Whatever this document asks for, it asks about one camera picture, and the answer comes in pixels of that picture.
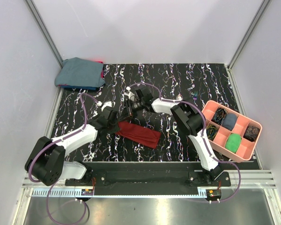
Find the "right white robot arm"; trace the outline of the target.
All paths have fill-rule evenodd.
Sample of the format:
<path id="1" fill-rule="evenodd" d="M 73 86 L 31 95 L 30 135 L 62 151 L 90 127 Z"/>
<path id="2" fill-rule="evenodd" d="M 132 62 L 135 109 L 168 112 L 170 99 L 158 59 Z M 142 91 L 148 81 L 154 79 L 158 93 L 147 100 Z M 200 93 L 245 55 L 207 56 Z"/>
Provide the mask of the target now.
<path id="1" fill-rule="evenodd" d="M 203 169 L 203 180 L 213 186 L 220 180 L 223 169 L 215 156 L 206 131 L 206 118 L 194 105 L 185 100 L 170 100 L 154 97 L 147 88 L 140 88 L 134 94 L 130 87 L 125 92 L 122 116 L 135 117 L 136 113 L 146 110 L 152 113 L 164 113 L 173 116 L 176 125 L 193 143 Z"/>

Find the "dark red cloth napkin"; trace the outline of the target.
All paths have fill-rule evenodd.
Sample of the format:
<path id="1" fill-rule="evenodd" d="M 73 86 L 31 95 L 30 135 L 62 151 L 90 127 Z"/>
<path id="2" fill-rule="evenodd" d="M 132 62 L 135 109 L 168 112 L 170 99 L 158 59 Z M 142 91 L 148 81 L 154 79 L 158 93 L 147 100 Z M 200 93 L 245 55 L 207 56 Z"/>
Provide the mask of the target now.
<path id="1" fill-rule="evenodd" d="M 118 126 L 119 131 L 116 133 L 117 135 L 152 149 L 157 147 L 161 137 L 161 133 L 158 131 L 132 124 L 127 121 L 119 122 Z"/>

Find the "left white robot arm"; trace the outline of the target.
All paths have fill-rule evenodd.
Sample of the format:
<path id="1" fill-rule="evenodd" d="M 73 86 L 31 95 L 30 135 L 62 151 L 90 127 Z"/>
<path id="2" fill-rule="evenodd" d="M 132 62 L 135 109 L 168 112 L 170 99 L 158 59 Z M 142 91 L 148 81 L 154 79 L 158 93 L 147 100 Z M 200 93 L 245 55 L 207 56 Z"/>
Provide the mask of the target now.
<path id="1" fill-rule="evenodd" d="M 65 160 L 71 152 L 95 141 L 102 133 L 114 133 L 118 130 L 118 112 L 105 107 L 90 122 L 69 134 L 38 139 L 24 166 L 32 182 L 41 182 L 51 186 L 59 180 L 70 180 L 78 185 L 92 183 L 92 168 L 83 162 Z"/>

